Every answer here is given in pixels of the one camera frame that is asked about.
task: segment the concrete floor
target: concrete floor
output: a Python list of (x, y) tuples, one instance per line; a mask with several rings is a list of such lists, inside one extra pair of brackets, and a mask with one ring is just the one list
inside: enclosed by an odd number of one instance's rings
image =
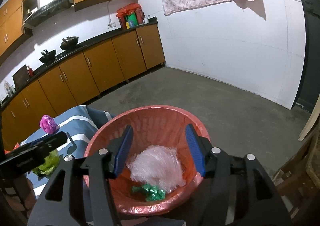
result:
[(228, 84), (168, 67), (125, 84), (89, 106), (120, 114), (156, 104), (196, 115), (213, 145), (234, 156), (253, 153), (269, 175), (300, 148), (298, 136), (310, 116), (296, 106), (288, 110)]

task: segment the blue and white tablecloth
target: blue and white tablecloth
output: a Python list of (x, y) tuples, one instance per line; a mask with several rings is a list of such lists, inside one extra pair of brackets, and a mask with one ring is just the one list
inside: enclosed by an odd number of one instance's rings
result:
[[(68, 132), (76, 144), (76, 150), (73, 153), (67, 153), (68, 148), (72, 146), (70, 139), (68, 139), (66, 144), (57, 148), (59, 155), (66, 156), (68, 154), (72, 154), (75, 158), (83, 157), (87, 145), (93, 135), (113, 117), (115, 117), (115, 115), (111, 115), (108, 112), (82, 105), (71, 108), (65, 113), (54, 118), (55, 122), (60, 125), (59, 131)], [(21, 145), (32, 142), (45, 135), (47, 135), (47, 133), (40, 128), (24, 140)], [(29, 178), (33, 183), (36, 196), (41, 194), (44, 186), (49, 180), (46, 177), (39, 179), (33, 172), (28, 174), (27, 178)]]

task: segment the red trash bin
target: red trash bin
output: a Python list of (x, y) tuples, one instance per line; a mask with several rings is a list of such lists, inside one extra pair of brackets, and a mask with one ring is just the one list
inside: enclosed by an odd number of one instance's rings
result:
[[(166, 194), (164, 200), (146, 202), (144, 195), (131, 193), (132, 186), (141, 184), (131, 181), (130, 170), (125, 167), (117, 179), (109, 180), (119, 212), (141, 216), (159, 215), (169, 212), (188, 200), (203, 179), (196, 171), (185, 138), (185, 127), (189, 123), (193, 124), (199, 135), (210, 140), (204, 124), (196, 116), (183, 109), (165, 105), (146, 106), (126, 111), (106, 123), (93, 136), (85, 151), (85, 157), (104, 148), (111, 139), (119, 137), (126, 125), (131, 125), (134, 132), (128, 158), (141, 153), (149, 145), (177, 148), (186, 185), (178, 186), (175, 191)], [(89, 186), (88, 176), (85, 176), (84, 180)]]

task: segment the black countertop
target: black countertop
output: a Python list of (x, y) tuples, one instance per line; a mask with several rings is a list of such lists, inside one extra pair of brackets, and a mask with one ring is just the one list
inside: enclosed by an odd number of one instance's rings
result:
[(8, 100), (6, 100), (6, 102), (2, 105), (2, 107), (0, 108), (0, 112), (2, 112), (6, 106), (10, 103), (10, 101), (18, 94), (20, 93), (25, 87), (28, 86), (28, 84), (30, 84), (31, 82), (33, 82), (34, 80), (38, 79), (42, 74), (44, 74), (45, 72), (47, 72), (48, 70), (50, 70), (52, 67), (56, 66), (57, 64), (63, 62), (64, 60), (66, 60), (67, 58), (79, 53), (80, 51), (83, 51), (85, 49), (87, 49), (90, 46), (95, 45), (96, 43), (102, 42), (104, 40), (110, 39), (112, 37), (121, 35), (121, 34), (125, 34), (128, 32), (131, 32), (139, 27), (143, 27), (146, 25), (152, 25), (152, 24), (158, 24), (157, 18), (156, 17), (152, 17), (149, 19), (149, 23), (147, 24), (143, 24), (143, 25), (138, 25), (136, 27), (124, 30), (122, 28), (118, 28), (116, 30), (112, 30), (110, 32), (106, 32), (103, 34), (100, 34), (98, 36), (95, 36), (93, 38), (90, 38), (82, 43), (79, 43), (77, 45), (77, 48), (74, 49), (73, 51), (68, 51), (68, 52), (62, 52), (61, 54), (56, 55), (56, 57), (58, 57), (57, 60), (55, 60), (53, 63), (51, 63), (50, 65), (46, 66), (45, 64), (43, 64), (42, 66), (40, 66), (39, 68), (37, 68), (36, 70), (34, 70), (35, 75), (30, 78), (25, 84), (23, 84), (23, 86), (21, 86), (21, 88), (17, 89), (16, 92), (12, 95), (12, 97), (10, 97)]

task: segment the purple crumpled paper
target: purple crumpled paper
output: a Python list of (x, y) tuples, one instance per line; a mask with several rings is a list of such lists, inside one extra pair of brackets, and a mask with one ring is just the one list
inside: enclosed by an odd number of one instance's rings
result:
[(53, 134), (60, 126), (49, 115), (44, 115), (40, 121), (40, 127), (48, 134)]

